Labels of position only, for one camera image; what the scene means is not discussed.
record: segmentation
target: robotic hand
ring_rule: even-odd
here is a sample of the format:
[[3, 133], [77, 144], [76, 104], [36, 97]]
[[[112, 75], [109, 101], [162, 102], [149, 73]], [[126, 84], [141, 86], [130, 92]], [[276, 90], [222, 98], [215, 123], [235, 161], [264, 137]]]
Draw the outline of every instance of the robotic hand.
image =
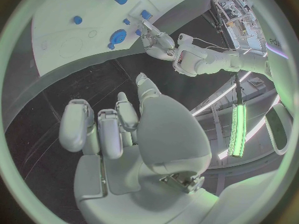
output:
[[266, 75], [272, 80], [266, 57], [240, 54], [235, 50], [217, 52], [193, 45], [193, 37], [181, 33], [175, 48], [173, 39], [165, 32], [159, 31], [149, 21], [143, 20], [141, 39], [146, 53], [152, 57], [172, 61], [176, 71], [194, 77], [200, 74], [212, 74], [221, 69], [238, 72], [252, 71]]

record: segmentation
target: robotic arm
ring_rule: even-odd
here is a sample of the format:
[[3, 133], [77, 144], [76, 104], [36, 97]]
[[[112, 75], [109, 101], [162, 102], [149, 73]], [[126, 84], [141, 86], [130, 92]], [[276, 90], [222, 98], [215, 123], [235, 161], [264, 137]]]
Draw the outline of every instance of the robotic arm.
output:
[[181, 33], [175, 48], [173, 39], [159, 31], [149, 21], [142, 21], [141, 39], [146, 53], [152, 57], [172, 61], [172, 66], [179, 73], [194, 77], [200, 74], [212, 74], [221, 69], [238, 72], [252, 71], [266, 75], [270, 80], [271, 71], [266, 57], [240, 54], [235, 50], [217, 52], [193, 45], [193, 37]]

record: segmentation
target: white panel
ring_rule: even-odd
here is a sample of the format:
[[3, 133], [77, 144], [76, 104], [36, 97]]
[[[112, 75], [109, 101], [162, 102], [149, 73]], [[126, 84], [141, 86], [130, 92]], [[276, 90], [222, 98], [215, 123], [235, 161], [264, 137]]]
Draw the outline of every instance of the white panel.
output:
[[[142, 10], [150, 12], [150, 22], [155, 22], [182, 1], [157, 0], [156, 5], [154, 0], [128, 0], [120, 5], [114, 0], [46, 0], [32, 22], [32, 46], [40, 75], [83, 57], [110, 52], [110, 36], [119, 29], [126, 30], [127, 37], [114, 51], [129, 49], [139, 38], [135, 31]], [[82, 23], [76, 25], [74, 16], [82, 17]], [[123, 23], [125, 18], [130, 25]]]

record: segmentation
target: green led light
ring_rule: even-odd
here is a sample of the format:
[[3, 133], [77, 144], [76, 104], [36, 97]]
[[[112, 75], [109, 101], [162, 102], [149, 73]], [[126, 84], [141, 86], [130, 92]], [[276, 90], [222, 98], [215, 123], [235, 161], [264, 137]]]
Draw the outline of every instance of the green led light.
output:
[[246, 138], [246, 106], [234, 105], [228, 155], [242, 158]]

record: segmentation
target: black floor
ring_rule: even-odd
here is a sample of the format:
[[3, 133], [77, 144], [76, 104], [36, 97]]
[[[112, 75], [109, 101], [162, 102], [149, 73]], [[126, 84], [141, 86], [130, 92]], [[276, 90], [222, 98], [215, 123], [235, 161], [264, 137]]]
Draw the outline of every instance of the black floor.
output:
[[[220, 46], [222, 39], [202, 17], [172, 34], [199, 37]], [[194, 44], [207, 47], [203, 42]], [[70, 153], [58, 141], [61, 116], [71, 99], [86, 99], [95, 111], [114, 108], [117, 94], [125, 92], [139, 110], [136, 76], [144, 72], [160, 91], [185, 105], [189, 110], [207, 99], [230, 78], [220, 71], [195, 78], [173, 70], [171, 62], [138, 54], [88, 67], [56, 82], [31, 100], [6, 131], [6, 139], [22, 177], [36, 196], [55, 214], [71, 224], [85, 223], [74, 194], [74, 173], [81, 152]]]

